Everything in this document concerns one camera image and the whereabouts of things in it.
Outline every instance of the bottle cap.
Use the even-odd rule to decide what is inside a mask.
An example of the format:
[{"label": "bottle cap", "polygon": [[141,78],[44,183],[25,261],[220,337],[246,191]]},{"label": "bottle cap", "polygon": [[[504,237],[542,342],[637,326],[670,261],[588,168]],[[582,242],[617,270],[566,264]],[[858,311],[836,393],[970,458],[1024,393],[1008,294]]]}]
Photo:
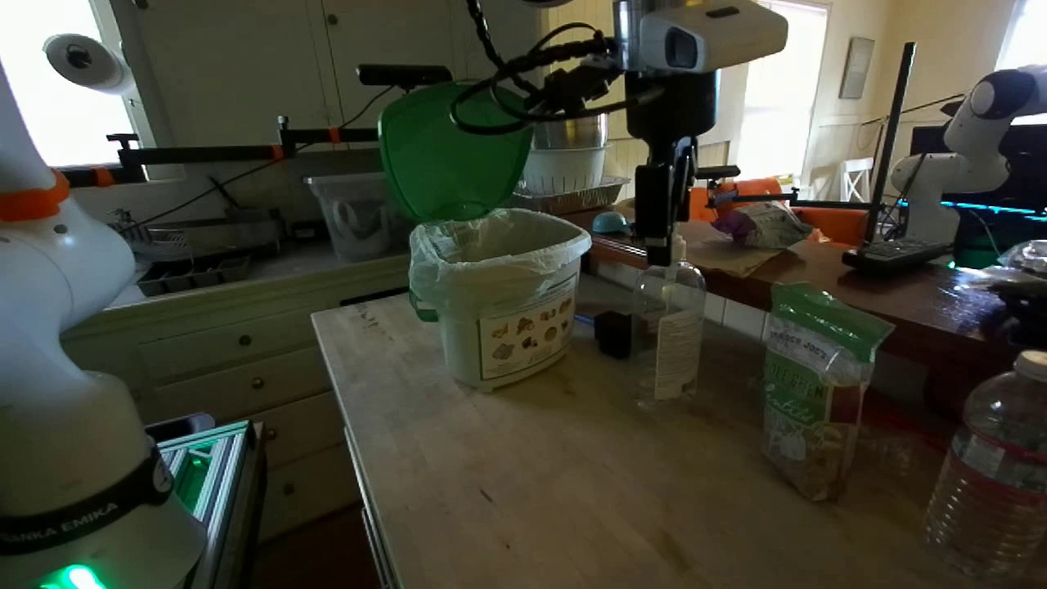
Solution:
[{"label": "bottle cap", "polygon": [[1024,350],[1014,359],[1014,373],[1036,379],[1036,383],[1047,383],[1047,350]]}]

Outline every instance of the white robot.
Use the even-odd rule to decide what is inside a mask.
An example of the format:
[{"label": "white robot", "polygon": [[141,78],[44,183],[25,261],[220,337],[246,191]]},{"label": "white robot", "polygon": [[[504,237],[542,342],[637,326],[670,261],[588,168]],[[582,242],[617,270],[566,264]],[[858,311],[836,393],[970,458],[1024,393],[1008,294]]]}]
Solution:
[{"label": "white robot", "polygon": [[0,587],[175,589],[203,552],[127,387],[58,342],[132,270],[40,159],[0,65]]},{"label": "white robot", "polygon": [[1047,65],[985,76],[947,129],[949,154],[918,154],[895,168],[891,183],[908,197],[908,240],[951,244],[959,212],[942,210],[942,194],[992,194],[1008,179],[1003,136],[1020,113],[1047,110]]}]

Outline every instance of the cabinet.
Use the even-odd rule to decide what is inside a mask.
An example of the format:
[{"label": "cabinet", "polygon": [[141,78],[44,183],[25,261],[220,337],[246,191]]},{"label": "cabinet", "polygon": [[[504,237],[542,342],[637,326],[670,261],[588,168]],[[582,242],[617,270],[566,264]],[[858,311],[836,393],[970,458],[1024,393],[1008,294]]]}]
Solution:
[{"label": "cabinet", "polygon": [[[492,73],[464,0],[133,0],[113,14],[160,145],[271,145],[275,113],[342,124],[380,93],[361,87],[361,61]],[[504,56],[546,23],[526,3],[488,16]]]},{"label": "cabinet", "polygon": [[311,314],[407,283],[407,254],[242,280],[98,314],[67,333],[88,369],[122,376],[145,423],[211,413],[268,436],[263,540],[356,502]]}]

